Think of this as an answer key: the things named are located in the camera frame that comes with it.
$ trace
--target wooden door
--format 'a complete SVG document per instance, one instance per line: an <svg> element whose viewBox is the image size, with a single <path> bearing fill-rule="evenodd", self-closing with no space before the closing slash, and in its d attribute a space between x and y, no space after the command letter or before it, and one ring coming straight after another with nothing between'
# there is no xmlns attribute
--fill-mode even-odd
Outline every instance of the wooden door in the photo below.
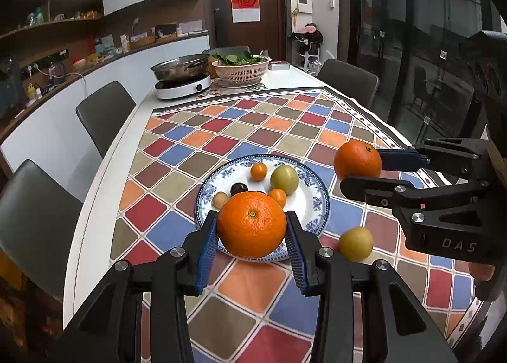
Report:
<svg viewBox="0 0 507 363"><path fill-rule="evenodd" d="M268 50L273 60L285 60L285 0L259 0L260 21L232 22L231 0L210 0L216 47L248 45L253 54Z"/></svg>

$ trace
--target door handle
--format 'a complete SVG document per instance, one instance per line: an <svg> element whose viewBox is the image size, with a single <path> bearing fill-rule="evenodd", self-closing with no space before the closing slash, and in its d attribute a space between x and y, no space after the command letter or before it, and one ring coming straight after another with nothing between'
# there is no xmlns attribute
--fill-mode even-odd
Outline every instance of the door handle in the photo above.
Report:
<svg viewBox="0 0 507 363"><path fill-rule="evenodd" d="M215 43L217 47L220 47L219 44L219 32L218 32L218 22L219 22L220 9L215 8L213 10L213 23L215 25Z"/></svg>

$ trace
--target leafy greens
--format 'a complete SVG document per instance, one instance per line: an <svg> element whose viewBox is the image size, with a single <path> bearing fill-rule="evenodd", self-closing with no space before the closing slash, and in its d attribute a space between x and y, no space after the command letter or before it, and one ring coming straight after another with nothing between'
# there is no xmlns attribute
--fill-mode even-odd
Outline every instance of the leafy greens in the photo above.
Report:
<svg viewBox="0 0 507 363"><path fill-rule="evenodd" d="M238 55L227 56L215 53L213 54L213 57L218 58L220 61L219 65L221 66L249 66L267 61L267 58L265 57L253 57L248 51L241 52Z"/></svg>

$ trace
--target table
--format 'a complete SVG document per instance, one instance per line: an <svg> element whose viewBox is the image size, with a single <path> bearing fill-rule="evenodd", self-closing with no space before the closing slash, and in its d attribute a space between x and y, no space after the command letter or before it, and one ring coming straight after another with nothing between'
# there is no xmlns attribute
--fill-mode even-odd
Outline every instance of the table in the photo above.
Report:
<svg viewBox="0 0 507 363"><path fill-rule="evenodd" d="M212 85L201 98L160 101L151 92L131 113L107 152L80 214L69 254L63 321L66 325L117 259L155 260L196 229L195 198L202 181L228 159L254 153L289 155L327 185L330 220L321 243L336 248L341 233L362 225L374 236L366 259L394 265L454 341L471 321L472 279L464 262L415 253L390 210L350 202L332 169L336 148L359 138L380 148L409 145L357 102L297 68L268 71L255 89ZM442 175L383 172L416 187L448 184ZM143 347L149 352L149 294L144 295ZM186 297L198 362L307 361L318 298L300 295L288 262L249 263L217 252L210 285ZM360 298L354 297L354 361L361 359Z"/></svg>

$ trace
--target blue square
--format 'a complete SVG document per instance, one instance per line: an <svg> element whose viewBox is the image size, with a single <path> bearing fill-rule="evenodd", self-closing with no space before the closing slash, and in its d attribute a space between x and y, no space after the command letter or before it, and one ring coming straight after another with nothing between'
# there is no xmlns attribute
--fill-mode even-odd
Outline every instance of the blue square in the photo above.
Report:
<svg viewBox="0 0 507 363"><path fill-rule="evenodd" d="M194 223L169 211L148 233L148 239L164 253L173 247L181 246L188 233L196 231Z"/></svg>
<svg viewBox="0 0 507 363"><path fill-rule="evenodd" d="M472 301L472 279L456 274L454 276L454 288L452 290L453 310L466 310Z"/></svg>
<svg viewBox="0 0 507 363"><path fill-rule="evenodd" d="M331 108L320 106L319 104L312 104L308 111L311 111L312 113L323 115L324 117L327 117L329 113L331 112Z"/></svg>
<svg viewBox="0 0 507 363"><path fill-rule="evenodd" d="M215 360L211 360L208 356L203 355L200 350L192 347L192 354L194 355L195 363L215 363Z"/></svg>
<svg viewBox="0 0 507 363"><path fill-rule="evenodd" d="M187 126L177 126L168 133L164 134L164 137L170 138L171 140L179 141L187 134L190 134L194 129Z"/></svg>
<svg viewBox="0 0 507 363"><path fill-rule="evenodd" d="M246 112L247 110L238 110L237 108L230 108L229 110L226 110L222 114L220 114L219 117L234 119L242 116Z"/></svg>
<svg viewBox="0 0 507 363"><path fill-rule="evenodd" d="M169 148L159 159L171 165L178 165L184 159L186 159L194 150L192 148L185 147L184 145L177 144L172 148Z"/></svg>
<svg viewBox="0 0 507 363"><path fill-rule="evenodd" d="M407 173L402 173L401 179L410 181L415 188L424 188L424 184L422 183L421 180L419 180L419 177L411 176L410 174Z"/></svg>
<svg viewBox="0 0 507 363"><path fill-rule="evenodd" d="M271 312L272 321L313 336L317 325L319 296L305 297L291 278Z"/></svg>
<svg viewBox="0 0 507 363"><path fill-rule="evenodd" d="M328 224L325 226L327 231L340 236L347 230L361 225L363 218L361 207L334 198L330 199L330 204Z"/></svg>
<svg viewBox="0 0 507 363"><path fill-rule="evenodd" d="M266 154L267 152L267 148L259 147L258 145L253 145L245 142L241 143L239 147L237 147L232 153L227 156L227 158L229 160L234 160L240 157L244 157L245 155Z"/></svg>
<svg viewBox="0 0 507 363"><path fill-rule="evenodd" d="M325 127L329 130L336 131L337 133L348 134L350 124L330 118L329 121L325 124Z"/></svg>
<svg viewBox="0 0 507 363"><path fill-rule="evenodd" d="M333 175L335 173L333 169L311 163L310 161L305 161L304 164L313 171L315 171L315 174L320 177L322 182L325 184L326 188L329 188L329 186L331 185L331 181L333 181Z"/></svg>
<svg viewBox="0 0 507 363"><path fill-rule="evenodd" d="M452 268L452 258L431 256L429 258L429 262L433 266L441 266L441 267L446 267L448 269Z"/></svg>

